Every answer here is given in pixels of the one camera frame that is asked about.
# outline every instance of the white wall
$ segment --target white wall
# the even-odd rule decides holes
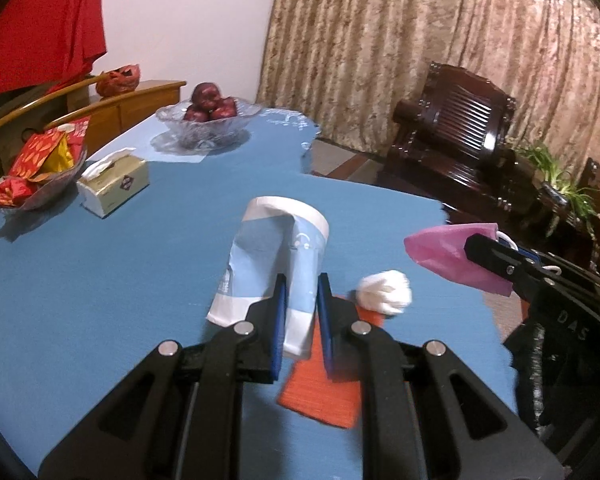
[[[253,100],[273,0],[102,0],[107,53],[93,73],[140,64],[142,79],[203,81]]]

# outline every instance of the red apple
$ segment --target red apple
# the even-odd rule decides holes
[[[216,108],[222,100],[220,89],[215,83],[200,83],[193,89],[191,102],[198,110],[210,112]]]
[[[235,106],[235,100],[232,97],[222,99],[218,105],[218,108],[211,112],[211,120],[226,119],[228,117],[235,117],[238,114],[238,110]]]
[[[190,105],[187,111],[184,112],[184,120],[206,123],[209,120],[209,114],[204,110],[198,110],[196,105]]]

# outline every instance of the pink face mask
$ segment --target pink face mask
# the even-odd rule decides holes
[[[452,282],[485,292],[510,296],[513,284],[470,262],[464,254],[466,239],[481,234],[497,240],[504,238],[515,250],[513,241],[498,231],[497,224],[453,224],[423,229],[404,239],[404,248],[417,264]]]

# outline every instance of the metal bolt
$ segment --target metal bolt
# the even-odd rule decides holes
[[[160,355],[170,356],[178,351],[178,343],[175,341],[163,341],[158,345]]]
[[[351,323],[351,329],[353,330],[354,334],[367,335],[369,332],[371,332],[371,325],[369,325],[369,323],[366,321],[358,320]]]
[[[249,321],[239,321],[234,325],[234,332],[240,335],[249,335],[253,329],[253,323]]]
[[[446,346],[442,341],[429,341],[425,345],[425,348],[427,349],[427,352],[429,352],[431,355],[441,356],[443,353],[446,352]]]

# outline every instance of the floral curtain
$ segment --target floral curtain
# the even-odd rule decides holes
[[[600,162],[600,12],[590,0],[276,0],[258,100],[384,155],[396,102],[419,97],[432,60],[517,99],[513,143],[542,139],[574,172],[588,156]]]

